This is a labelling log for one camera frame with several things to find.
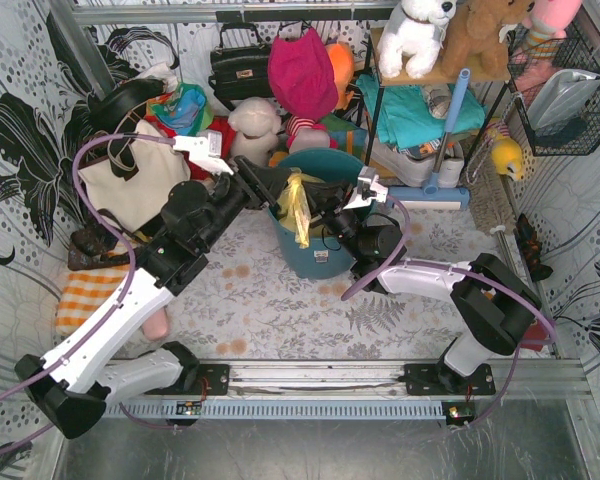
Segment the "light blue floor squeegee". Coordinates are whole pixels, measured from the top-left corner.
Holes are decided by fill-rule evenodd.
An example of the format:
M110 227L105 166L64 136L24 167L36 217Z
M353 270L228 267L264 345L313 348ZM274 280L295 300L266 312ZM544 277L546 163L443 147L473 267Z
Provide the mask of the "light blue floor squeegee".
M413 209L433 210L465 210L468 207L470 194L464 187L442 188L439 175L444 155L453 133L461 106L471 78L471 70L463 68L458 74L452 93L450 107L444 125L444 135L437 151L429 178L420 188L392 186L388 190L387 200L393 206Z

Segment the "yellow translucent trash bag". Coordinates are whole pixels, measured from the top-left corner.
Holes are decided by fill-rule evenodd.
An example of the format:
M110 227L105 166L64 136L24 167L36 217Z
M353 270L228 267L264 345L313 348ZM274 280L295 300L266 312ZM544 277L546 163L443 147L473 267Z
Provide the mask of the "yellow translucent trash bag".
M310 177L299 170L292 170L286 187L277 200L279 224L294 234L295 243L306 249L310 245L311 213L303 182Z

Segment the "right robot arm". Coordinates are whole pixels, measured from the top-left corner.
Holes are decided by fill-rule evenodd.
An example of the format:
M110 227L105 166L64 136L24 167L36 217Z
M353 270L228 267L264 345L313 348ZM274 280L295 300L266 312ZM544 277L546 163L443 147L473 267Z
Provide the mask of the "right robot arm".
M480 367L494 356L518 353L527 331L540 318L540 302L496 256L483 253L460 263L407 257L408 220L368 226L358 217L358 210L374 202L406 208L399 188L385 187L371 176L360 175L355 184L306 181L303 188L316 224L354 260L355 282L345 297L361 290L409 293L451 303L460 313L467 330L444 350L432 379L421 381L425 391L478 392L474 378Z

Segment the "teal plastic trash bin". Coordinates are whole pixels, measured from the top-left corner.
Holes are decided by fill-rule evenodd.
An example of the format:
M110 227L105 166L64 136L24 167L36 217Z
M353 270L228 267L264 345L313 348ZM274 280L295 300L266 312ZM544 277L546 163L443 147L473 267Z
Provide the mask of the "teal plastic trash bin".
M302 173L335 182L347 180L354 183L363 162L353 155L332 148L301 150L286 156L280 163L283 168L298 168ZM295 233L283 227L276 215L267 210L272 222L282 257L289 268L300 278L325 280L350 270L354 264L351 254L341 247L334 236L311 233L309 247L302 249L295 242Z

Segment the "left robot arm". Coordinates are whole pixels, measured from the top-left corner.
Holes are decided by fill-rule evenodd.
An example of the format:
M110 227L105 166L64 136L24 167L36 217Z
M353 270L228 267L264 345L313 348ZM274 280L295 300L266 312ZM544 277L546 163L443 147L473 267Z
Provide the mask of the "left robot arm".
M220 175L216 193L195 180L177 184L160 212L163 228L131 254L114 293L61 344L16 363L28 397L65 438L89 431L113 404L154 390L197 388L200 362L176 341L117 366L109 362L206 267L207 253L242 210L276 203L291 173L239 156Z

